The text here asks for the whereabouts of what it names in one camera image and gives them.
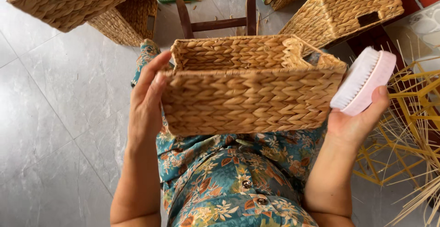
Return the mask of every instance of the shirt button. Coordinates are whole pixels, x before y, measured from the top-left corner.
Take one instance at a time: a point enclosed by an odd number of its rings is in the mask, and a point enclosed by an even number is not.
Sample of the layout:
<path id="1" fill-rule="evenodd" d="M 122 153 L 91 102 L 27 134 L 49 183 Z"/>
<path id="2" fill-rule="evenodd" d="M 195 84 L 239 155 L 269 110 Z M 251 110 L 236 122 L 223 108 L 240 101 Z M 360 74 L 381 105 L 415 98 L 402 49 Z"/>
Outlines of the shirt button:
<path id="1" fill-rule="evenodd" d="M 263 198 L 258 198 L 258 199 L 256 200 L 256 202 L 257 202 L 258 204 L 260 204 L 260 205 L 265 205 L 265 204 L 267 204 L 267 200 L 266 200 L 266 199 L 263 199 Z"/>
<path id="2" fill-rule="evenodd" d="M 245 189 L 248 189 L 248 188 L 250 188 L 251 183 L 250 183 L 250 181 L 245 180 L 242 182 L 242 185 Z"/>

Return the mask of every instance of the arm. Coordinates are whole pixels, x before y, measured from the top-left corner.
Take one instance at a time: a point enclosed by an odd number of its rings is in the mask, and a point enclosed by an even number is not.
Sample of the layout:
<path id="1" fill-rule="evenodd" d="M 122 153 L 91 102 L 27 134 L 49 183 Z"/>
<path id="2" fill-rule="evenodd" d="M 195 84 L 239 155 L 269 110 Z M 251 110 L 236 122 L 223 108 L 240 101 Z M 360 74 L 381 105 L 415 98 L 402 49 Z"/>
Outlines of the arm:
<path id="1" fill-rule="evenodd" d="M 170 57 L 164 52 L 144 66 L 132 90 L 124 165 L 110 209 L 112 226 L 161 225 L 156 135 L 162 127 L 160 100 L 166 82 L 157 72 Z"/>
<path id="2" fill-rule="evenodd" d="M 351 117 L 333 109 L 328 131 L 305 185 L 304 208 L 320 227 L 354 226 L 350 177 L 360 145 L 388 107 L 386 86 L 375 89 L 373 103 Z"/>

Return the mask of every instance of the brush handle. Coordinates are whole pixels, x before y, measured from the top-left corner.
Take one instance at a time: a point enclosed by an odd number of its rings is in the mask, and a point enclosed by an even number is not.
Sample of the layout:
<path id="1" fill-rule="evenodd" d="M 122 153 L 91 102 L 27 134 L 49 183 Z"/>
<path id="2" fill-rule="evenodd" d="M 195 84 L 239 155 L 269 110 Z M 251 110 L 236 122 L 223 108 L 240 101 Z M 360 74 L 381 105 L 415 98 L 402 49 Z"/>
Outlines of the brush handle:
<path id="1" fill-rule="evenodd" d="M 396 66 L 396 56 L 387 51 L 379 51 L 379 53 L 379 60 L 371 72 L 370 77 L 355 98 L 341 110 L 344 114 L 355 116 L 366 110 L 372 102 L 371 95 L 373 91 L 378 86 L 386 85 L 388 83 L 389 78 L 393 74 L 393 69 Z"/>

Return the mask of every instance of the pink brush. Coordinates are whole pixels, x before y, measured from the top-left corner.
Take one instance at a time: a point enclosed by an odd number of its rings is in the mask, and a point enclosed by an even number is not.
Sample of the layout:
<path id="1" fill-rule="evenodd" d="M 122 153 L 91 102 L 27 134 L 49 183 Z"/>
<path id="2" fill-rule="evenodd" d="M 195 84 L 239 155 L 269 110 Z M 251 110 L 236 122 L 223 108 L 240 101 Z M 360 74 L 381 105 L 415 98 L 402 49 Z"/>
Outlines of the pink brush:
<path id="1" fill-rule="evenodd" d="M 396 66 L 396 56 L 386 51 L 366 47 L 347 72 L 330 107 L 355 116 L 371 104 L 371 94 L 386 85 Z"/>

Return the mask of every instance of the gray tile floor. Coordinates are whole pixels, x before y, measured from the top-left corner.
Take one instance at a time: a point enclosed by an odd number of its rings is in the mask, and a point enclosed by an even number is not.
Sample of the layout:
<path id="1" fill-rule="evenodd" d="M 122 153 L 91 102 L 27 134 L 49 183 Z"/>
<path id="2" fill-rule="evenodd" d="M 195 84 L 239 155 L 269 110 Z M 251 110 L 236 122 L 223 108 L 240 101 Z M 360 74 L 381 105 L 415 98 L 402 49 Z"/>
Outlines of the gray tile floor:
<path id="1" fill-rule="evenodd" d="M 259 34 L 276 34 L 306 0 L 274 13 L 257 0 Z M 193 22 L 244 16 L 245 0 L 187 4 Z M 159 5 L 155 41 L 183 38 L 177 9 Z M 232 36 L 224 29 L 197 38 Z M 139 48 L 114 44 L 85 24 L 60 33 L 0 0 L 0 226 L 108 226 L 121 176 L 130 80 Z M 346 43 L 330 51 L 348 62 Z M 353 220 L 383 226 L 409 183 L 379 187 L 352 177 Z M 421 209 L 399 226 L 421 226 Z"/>

